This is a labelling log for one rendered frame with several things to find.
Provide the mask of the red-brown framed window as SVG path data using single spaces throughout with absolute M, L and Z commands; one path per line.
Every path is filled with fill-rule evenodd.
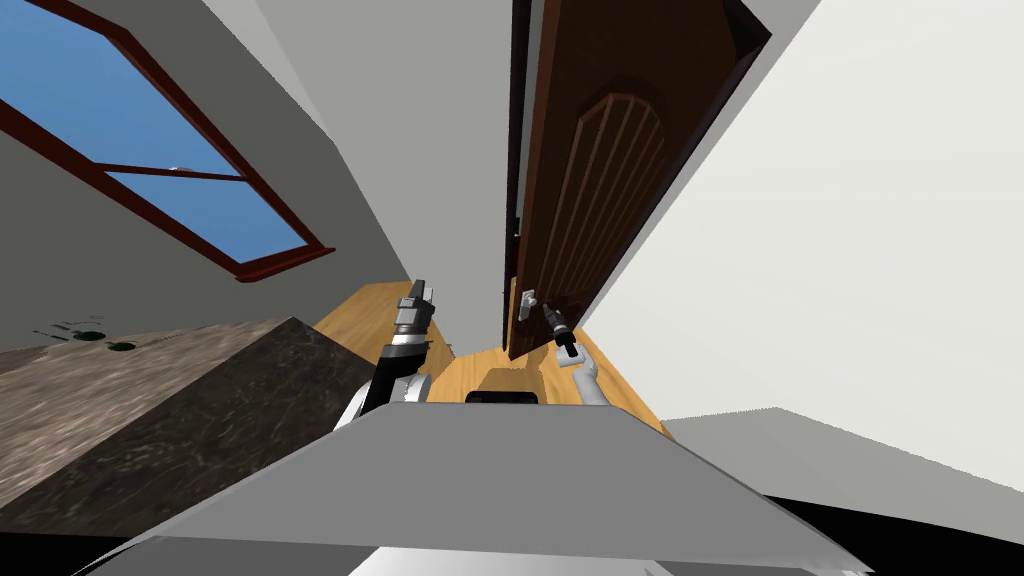
M 127 29 L 72 0 L 0 0 L 0 132 L 241 283 L 331 253 Z

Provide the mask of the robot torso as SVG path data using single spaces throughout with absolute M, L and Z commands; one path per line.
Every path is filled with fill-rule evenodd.
M 386 548 L 653 562 L 671 571 L 867 570 L 616 407 L 399 402 L 76 576 L 350 576 Z

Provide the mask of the brown stone counter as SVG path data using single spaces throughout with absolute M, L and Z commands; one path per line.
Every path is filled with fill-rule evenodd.
M 0 352 L 0 532 L 135 537 L 331 433 L 372 364 L 272 319 Z

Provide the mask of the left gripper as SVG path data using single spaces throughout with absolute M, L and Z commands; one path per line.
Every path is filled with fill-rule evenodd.
M 423 279 L 416 279 L 409 297 L 400 298 L 395 319 L 396 337 L 425 337 L 435 312 L 434 291 Z

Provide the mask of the dark brown wooden door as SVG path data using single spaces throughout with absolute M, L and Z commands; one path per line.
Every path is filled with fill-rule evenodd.
M 544 304 L 581 325 L 770 36 L 749 0 L 532 0 L 510 134 L 511 359 L 552 340 Z

